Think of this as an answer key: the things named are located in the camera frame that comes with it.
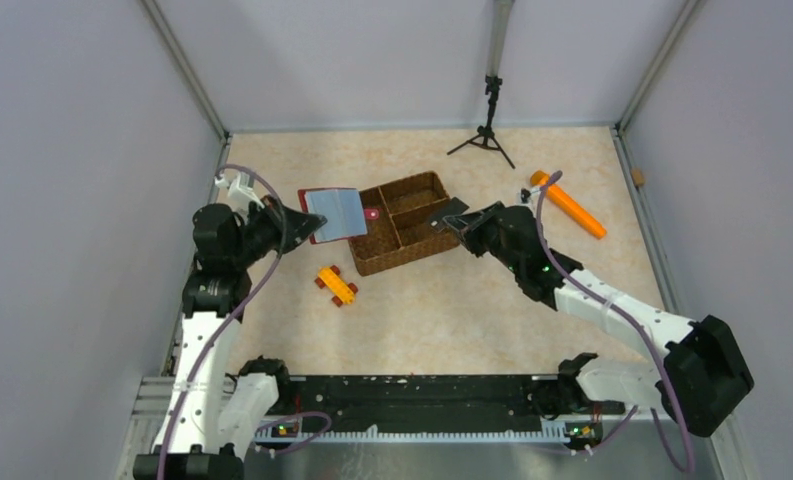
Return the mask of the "red leather card holder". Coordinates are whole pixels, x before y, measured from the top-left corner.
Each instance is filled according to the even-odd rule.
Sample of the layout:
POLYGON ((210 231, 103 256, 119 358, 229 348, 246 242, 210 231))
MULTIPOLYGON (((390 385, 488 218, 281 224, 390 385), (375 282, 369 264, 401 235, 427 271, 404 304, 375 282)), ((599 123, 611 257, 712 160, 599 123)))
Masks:
POLYGON ((380 207, 365 207, 355 188, 310 188, 297 191, 303 212, 320 215, 326 223, 310 238, 311 244, 324 244, 368 233, 367 222, 381 217, 380 207))

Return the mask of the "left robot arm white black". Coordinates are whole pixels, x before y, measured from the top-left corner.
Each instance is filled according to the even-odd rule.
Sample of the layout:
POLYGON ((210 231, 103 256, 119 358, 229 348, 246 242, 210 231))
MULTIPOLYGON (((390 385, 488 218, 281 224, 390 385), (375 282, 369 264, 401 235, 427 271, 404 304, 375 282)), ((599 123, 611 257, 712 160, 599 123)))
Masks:
POLYGON ((253 283, 249 268, 282 257, 327 220, 267 196, 245 213, 212 203, 193 217, 195 270, 182 291, 182 343, 167 413, 149 452, 136 456, 136 479, 241 479, 256 429, 279 399, 276 374, 242 373, 222 400, 230 350, 246 305, 277 269, 253 283))

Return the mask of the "dark grey credit card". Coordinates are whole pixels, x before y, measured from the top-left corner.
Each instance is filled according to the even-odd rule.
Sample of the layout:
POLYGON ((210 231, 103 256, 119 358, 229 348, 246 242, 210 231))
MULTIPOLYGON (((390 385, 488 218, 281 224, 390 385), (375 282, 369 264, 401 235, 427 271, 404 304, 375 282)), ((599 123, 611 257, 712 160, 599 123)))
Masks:
POLYGON ((454 222, 468 209, 467 204, 454 197, 429 217, 429 226, 436 232, 453 229, 454 222))

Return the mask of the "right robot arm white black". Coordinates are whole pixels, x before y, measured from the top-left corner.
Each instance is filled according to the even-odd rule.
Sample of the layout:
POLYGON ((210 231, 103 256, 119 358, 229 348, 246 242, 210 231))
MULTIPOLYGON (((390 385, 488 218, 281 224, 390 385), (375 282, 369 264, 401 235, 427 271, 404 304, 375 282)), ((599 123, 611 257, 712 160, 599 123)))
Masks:
POLYGON ((651 306, 597 278, 579 261, 550 248, 525 205, 496 202, 469 211, 460 199, 433 214, 471 254, 505 266, 529 299, 588 321, 645 363, 581 354, 559 367, 589 401, 663 411, 689 434, 711 436, 755 387, 730 326, 708 315, 693 320, 651 306))

